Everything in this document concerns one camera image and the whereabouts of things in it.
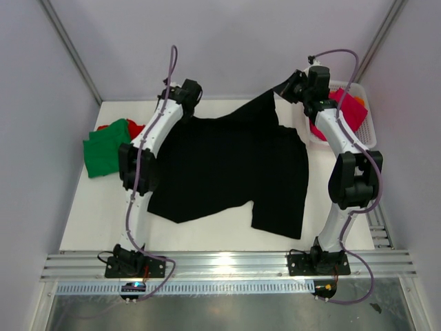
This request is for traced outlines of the black t shirt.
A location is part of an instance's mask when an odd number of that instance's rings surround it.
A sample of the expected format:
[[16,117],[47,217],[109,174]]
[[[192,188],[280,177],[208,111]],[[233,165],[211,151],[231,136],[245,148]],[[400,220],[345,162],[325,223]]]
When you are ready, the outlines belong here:
[[307,150],[296,129],[280,125],[272,91],[223,117],[175,125],[158,165],[152,214],[184,223],[252,203],[253,228],[301,237]]

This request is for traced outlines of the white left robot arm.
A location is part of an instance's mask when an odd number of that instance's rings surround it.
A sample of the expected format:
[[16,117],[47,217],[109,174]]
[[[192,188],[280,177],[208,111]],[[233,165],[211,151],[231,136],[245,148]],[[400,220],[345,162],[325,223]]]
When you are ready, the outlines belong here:
[[120,145],[119,177],[126,191],[125,225],[119,240],[122,248],[137,251],[145,247],[147,208],[159,183],[158,152],[172,128],[192,118],[202,94],[201,85],[191,79],[166,87],[141,133]]

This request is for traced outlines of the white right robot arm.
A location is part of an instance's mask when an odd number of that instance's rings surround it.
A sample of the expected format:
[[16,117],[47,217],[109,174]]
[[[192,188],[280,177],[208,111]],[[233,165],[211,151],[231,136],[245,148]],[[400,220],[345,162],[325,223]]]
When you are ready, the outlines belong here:
[[324,274],[345,256],[345,241],[354,219],[377,203],[382,193],[380,152],[372,152],[353,133],[337,101],[329,98],[330,71],[314,64],[296,70],[275,92],[301,103],[305,116],[323,133],[336,162],[328,182],[332,205],[322,232],[310,250],[309,266]]

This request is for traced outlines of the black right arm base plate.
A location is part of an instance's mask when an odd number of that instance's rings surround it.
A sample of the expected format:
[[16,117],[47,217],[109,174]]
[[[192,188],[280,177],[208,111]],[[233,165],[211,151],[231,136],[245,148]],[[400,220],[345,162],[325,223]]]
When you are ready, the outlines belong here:
[[350,275],[347,255],[343,251],[325,252],[313,247],[311,252],[291,249],[287,253],[287,267],[291,277]]

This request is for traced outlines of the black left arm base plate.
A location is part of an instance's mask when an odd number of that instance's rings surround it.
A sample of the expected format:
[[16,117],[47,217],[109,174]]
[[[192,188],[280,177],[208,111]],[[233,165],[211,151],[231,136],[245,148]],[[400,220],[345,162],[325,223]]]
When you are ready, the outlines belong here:
[[163,279],[165,262],[143,255],[111,256],[107,259],[104,277],[107,279]]

